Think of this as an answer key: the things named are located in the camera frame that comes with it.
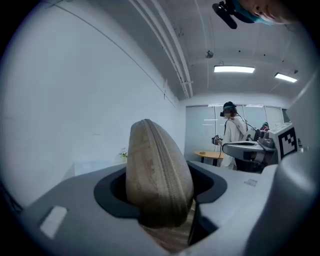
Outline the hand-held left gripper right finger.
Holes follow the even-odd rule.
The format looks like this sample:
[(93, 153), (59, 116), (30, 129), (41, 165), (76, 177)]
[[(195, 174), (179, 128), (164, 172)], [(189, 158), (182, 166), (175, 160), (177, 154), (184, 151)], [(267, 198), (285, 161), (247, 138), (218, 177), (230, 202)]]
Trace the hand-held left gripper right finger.
[(189, 246), (181, 256), (246, 256), (270, 194), (277, 165), (261, 174), (188, 161), (195, 195)]

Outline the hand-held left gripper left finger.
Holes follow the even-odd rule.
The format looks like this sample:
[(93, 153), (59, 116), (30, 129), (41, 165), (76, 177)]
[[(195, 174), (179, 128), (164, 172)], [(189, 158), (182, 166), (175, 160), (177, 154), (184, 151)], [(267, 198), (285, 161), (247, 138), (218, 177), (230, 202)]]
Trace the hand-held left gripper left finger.
[(68, 178), (22, 212), (22, 224), (54, 256), (166, 256), (124, 201), (126, 165)]

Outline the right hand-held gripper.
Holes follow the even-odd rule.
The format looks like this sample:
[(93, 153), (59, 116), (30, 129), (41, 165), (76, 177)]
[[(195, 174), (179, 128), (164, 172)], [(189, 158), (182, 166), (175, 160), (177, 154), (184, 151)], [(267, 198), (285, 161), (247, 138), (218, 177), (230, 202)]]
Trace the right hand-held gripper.
[(222, 151), (239, 160), (263, 160), (265, 151), (274, 151), (280, 162), (299, 149), (295, 128), (291, 122), (262, 131), (257, 141), (235, 141), (223, 144)]

